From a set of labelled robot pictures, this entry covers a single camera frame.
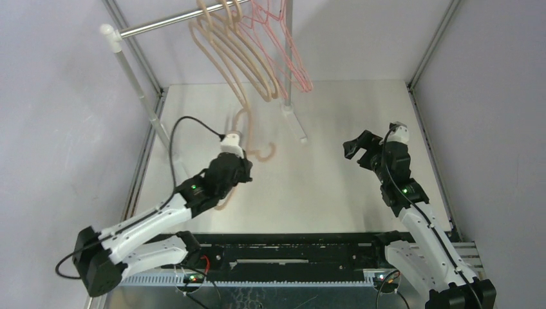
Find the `beige hanger bottom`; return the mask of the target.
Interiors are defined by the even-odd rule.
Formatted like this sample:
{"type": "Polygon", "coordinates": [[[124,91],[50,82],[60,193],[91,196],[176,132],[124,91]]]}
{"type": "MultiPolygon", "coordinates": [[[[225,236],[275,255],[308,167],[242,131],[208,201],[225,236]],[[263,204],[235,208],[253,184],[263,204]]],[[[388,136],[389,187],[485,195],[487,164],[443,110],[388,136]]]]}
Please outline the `beige hanger bottom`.
{"type": "Polygon", "coordinates": [[[268,144],[270,151],[267,156],[261,154],[261,150],[252,148],[252,140],[254,138],[254,117],[249,108],[241,108],[232,118],[231,131],[238,131],[245,119],[245,128],[243,129],[243,150],[246,154],[253,156],[258,162],[265,163],[270,161],[276,154],[275,143],[268,144]]]}

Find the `beige hanger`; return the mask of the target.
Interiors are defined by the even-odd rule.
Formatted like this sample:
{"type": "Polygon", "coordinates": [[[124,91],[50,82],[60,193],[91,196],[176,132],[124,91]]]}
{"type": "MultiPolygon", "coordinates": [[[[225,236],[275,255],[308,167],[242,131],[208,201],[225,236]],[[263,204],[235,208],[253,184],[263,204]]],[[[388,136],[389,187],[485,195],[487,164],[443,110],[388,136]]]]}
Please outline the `beige hanger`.
{"type": "Polygon", "coordinates": [[[195,45],[215,66],[233,91],[241,109],[248,111],[250,105],[247,92],[236,72],[239,70],[248,73],[250,69],[246,66],[247,58],[237,46],[238,41],[233,34],[235,23],[240,20],[241,5],[235,4],[236,14],[232,15],[226,1],[216,3],[225,10],[224,13],[208,10],[205,1],[196,2],[198,8],[203,10],[203,14],[189,23],[189,31],[195,45]]]}
{"type": "Polygon", "coordinates": [[[236,14],[235,4],[241,5],[240,20],[235,23],[233,33],[238,41],[237,46],[241,48],[244,56],[246,66],[250,69],[248,73],[242,73],[244,77],[254,86],[254,89],[258,92],[260,97],[265,102],[279,98],[279,84],[276,80],[276,76],[272,67],[266,60],[262,51],[251,41],[250,37],[243,31],[243,8],[241,1],[233,1],[229,5],[232,15],[236,14]]]}
{"type": "Polygon", "coordinates": [[[268,144],[270,151],[267,156],[261,154],[261,150],[252,148],[252,140],[254,138],[254,117],[249,108],[241,108],[232,118],[231,131],[238,131],[245,119],[245,128],[243,129],[243,150],[246,154],[253,156],[258,162],[265,163],[270,161],[276,154],[275,143],[268,144]]]}
{"type": "Polygon", "coordinates": [[[226,14],[213,12],[205,16],[207,29],[210,31],[209,44],[221,59],[220,64],[214,61],[214,65],[242,105],[248,103],[248,98],[236,70],[246,77],[264,101],[270,102],[279,97],[279,84],[271,66],[241,34],[241,5],[238,1],[232,3],[235,11],[229,9],[227,1],[218,1],[226,14]]]}

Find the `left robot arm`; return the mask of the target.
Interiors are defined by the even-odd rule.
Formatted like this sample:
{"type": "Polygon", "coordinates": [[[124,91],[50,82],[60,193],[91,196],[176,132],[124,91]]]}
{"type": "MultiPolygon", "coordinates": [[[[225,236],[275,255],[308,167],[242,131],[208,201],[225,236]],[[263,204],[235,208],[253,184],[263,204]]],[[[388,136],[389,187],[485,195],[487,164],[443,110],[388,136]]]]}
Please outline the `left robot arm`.
{"type": "Polygon", "coordinates": [[[162,265],[196,267],[202,255],[190,232],[152,239],[216,207],[237,184],[251,181],[251,168],[244,151],[221,152],[208,168],[175,187],[157,206],[98,232],[92,227],[82,229],[71,260],[88,295],[104,295],[125,278],[162,265]]]}

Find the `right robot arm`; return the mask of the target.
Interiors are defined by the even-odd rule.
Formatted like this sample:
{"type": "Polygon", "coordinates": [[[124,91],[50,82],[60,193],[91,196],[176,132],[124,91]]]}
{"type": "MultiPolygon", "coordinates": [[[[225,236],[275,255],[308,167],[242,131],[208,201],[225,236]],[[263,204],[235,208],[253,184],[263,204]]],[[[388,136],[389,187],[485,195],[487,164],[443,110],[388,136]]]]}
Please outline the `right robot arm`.
{"type": "Polygon", "coordinates": [[[480,279],[462,259],[437,226],[425,190],[412,178],[408,142],[408,128],[392,124],[385,136],[365,130],[343,143],[344,157],[349,160],[364,150],[357,163],[376,175],[384,203],[407,228],[421,253],[412,253],[411,244],[391,231],[377,236],[373,262],[381,268],[393,266],[425,298],[425,308],[494,308],[494,284],[480,279]]]}

